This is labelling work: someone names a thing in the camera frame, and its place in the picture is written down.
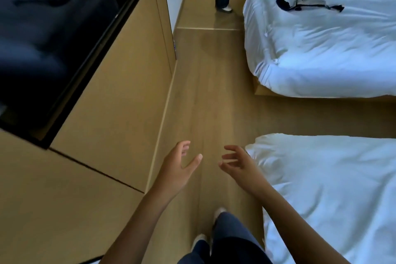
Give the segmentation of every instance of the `white bedsheet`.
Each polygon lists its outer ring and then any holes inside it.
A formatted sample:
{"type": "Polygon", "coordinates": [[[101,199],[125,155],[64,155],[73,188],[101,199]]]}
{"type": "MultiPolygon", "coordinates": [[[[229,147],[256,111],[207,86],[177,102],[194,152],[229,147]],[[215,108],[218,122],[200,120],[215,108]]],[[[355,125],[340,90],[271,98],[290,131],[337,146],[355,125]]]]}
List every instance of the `white bedsheet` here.
{"type": "Polygon", "coordinates": [[[345,9],[285,12],[276,0],[247,0],[250,71],[285,96],[396,95],[396,0],[326,2],[345,9]]]}
{"type": "MultiPolygon", "coordinates": [[[[396,140],[270,134],[246,147],[268,181],[352,264],[396,263],[396,140]]],[[[291,264],[270,217],[274,264],[291,264]]]]}

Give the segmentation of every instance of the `forearm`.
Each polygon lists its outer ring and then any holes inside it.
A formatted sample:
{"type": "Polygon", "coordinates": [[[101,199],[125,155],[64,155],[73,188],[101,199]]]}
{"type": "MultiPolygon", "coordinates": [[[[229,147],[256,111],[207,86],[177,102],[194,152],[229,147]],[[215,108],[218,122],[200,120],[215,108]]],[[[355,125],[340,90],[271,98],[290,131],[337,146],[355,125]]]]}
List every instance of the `forearm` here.
{"type": "Polygon", "coordinates": [[[158,219],[170,199],[150,190],[111,245],[101,264],[140,264],[158,219]]]}
{"type": "Polygon", "coordinates": [[[270,184],[262,186],[257,198],[274,222],[296,264],[349,263],[270,184]]]}

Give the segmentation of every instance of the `right hand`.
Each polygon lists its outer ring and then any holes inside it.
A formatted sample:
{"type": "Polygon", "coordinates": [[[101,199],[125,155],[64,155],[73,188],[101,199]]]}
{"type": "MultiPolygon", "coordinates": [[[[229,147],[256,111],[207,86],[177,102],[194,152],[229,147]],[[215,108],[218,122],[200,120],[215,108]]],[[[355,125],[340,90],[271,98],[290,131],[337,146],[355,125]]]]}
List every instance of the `right hand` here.
{"type": "Polygon", "coordinates": [[[243,190],[258,197],[263,187],[270,186],[254,160],[242,147],[226,145],[224,149],[234,152],[222,155],[221,158],[233,161],[221,161],[219,167],[229,174],[243,190]]]}

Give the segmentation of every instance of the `black strap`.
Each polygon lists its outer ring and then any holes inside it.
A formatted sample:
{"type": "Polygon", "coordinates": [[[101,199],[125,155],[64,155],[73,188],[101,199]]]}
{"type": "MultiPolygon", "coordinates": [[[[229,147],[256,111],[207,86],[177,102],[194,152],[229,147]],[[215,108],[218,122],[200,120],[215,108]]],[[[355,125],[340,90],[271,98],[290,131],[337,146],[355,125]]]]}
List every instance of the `black strap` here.
{"type": "Polygon", "coordinates": [[[345,8],[345,7],[342,6],[342,5],[334,5],[334,6],[328,6],[328,5],[301,5],[301,4],[298,4],[297,2],[296,2],[296,5],[295,5],[295,6],[291,7],[291,6],[290,6],[290,3],[287,2],[286,0],[276,0],[276,4],[277,4],[282,10],[284,10],[284,11],[286,11],[286,12],[292,11],[292,10],[300,11],[300,10],[302,10],[302,8],[303,8],[304,6],[317,7],[317,8],[326,8],[326,9],[328,9],[328,10],[337,10],[337,11],[339,11],[340,13],[341,13],[341,12],[343,11],[343,9],[345,8]]]}

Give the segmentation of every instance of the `left hand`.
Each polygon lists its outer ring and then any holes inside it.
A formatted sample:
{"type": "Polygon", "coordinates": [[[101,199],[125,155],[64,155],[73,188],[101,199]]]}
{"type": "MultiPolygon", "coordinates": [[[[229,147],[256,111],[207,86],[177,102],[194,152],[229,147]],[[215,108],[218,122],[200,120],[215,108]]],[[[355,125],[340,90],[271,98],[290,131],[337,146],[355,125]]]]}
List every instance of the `left hand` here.
{"type": "Polygon", "coordinates": [[[199,166],[202,155],[196,155],[188,166],[181,166],[181,157],[187,154],[190,141],[181,141],[168,153],[162,163],[158,176],[151,190],[158,194],[165,195],[172,200],[189,181],[192,173],[199,166]]]}

